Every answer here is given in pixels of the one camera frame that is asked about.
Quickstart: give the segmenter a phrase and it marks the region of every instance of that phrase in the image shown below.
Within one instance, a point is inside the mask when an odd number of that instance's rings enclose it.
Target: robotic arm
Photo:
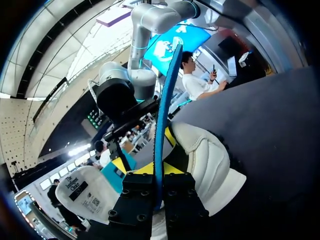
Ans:
[[[136,99],[152,98],[155,91],[156,76],[150,69],[152,63],[144,60],[151,33],[164,34],[181,21],[197,18],[199,15],[199,7],[189,0],[173,2],[165,8],[143,3],[133,9],[131,13],[133,33],[128,74],[134,86]]]
[[[154,95],[157,76],[151,70],[152,63],[144,59],[151,33],[164,34],[179,22],[199,15],[199,7],[190,0],[169,3],[165,8],[142,3],[133,9],[128,68],[107,62],[99,71],[96,103],[116,125],[125,122],[122,113],[136,106],[137,100],[148,100]]]

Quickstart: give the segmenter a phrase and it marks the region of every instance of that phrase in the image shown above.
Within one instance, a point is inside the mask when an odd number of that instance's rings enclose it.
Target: ceiling light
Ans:
[[[80,147],[77,147],[77,148],[75,148],[75,149],[73,149],[73,150],[71,150],[71,151],[69,151],[69,156],[75,156],[75,155],[77,155],[77,154],[79,154],[79,153],[81,153],[81,152],[83,152],[84,150],[87,150],[88,148],[90,148],[91,147],[91,144],[90,143],[88,143],[88,144],[86,144],[86,145],[83,145],[83,146],[80,146]]]

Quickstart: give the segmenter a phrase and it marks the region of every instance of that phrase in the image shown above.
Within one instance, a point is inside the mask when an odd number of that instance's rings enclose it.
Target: window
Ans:
[[[76,166],[83,164],[88,158],[90,158],[90,153],[86,153],[85,155],[79,157],[77,160],[74,161]]]
[[[53,183],[55,179],[60,179],[59,173],[55,173],[50,177],[50,181]]]
[[[40,187],[42,188],[42,190],[46,190],[50,186],[51,186],[51,182],[49,178],[47,178],[46,180],[40,183]]]
[[[66,174],[68,174],[68,169],[65,167],[65,168],[63,168],[63,169],[61,169],[60,171],[59,171],[59,174],[60,174],[60,176],[61,177],[63,177],[63,176],[65,176]]]
[[[75,165],[75,163],[73,162],[73,163],[71,163],[70,165],[68,165],[67,168],[68,168],[69,172],[71,172],[73,169],[76,168],[76,165]]]

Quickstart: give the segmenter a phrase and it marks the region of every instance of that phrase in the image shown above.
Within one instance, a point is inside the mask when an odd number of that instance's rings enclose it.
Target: blue strap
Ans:
[[[164,147],[164,136],[168,121],[168,111],[170,107],[171,98],[175,89],[179,67],[182,60],[183,46],[178,44],[176,47],[169,69],[166,75],[165,83],[162,90],[162,97],[160,100],[158,118],[156,122],[155,141],[154,141],[154,172],[156,182],[156,205],[155,209],[158,210],[162,203],[162,190],[163,190],[163,162],[162,153]]]

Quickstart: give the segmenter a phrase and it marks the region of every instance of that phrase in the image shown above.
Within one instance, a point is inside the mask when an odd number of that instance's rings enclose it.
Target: blue screen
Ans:
[[[151,38],[144,58],[152,61],[152,65],[167,76],[169,64],[178,44],[183,45],[183,51],[194,52],[210,37],[211,35],[205,30],[192,24],[176,25],[166,33]]]

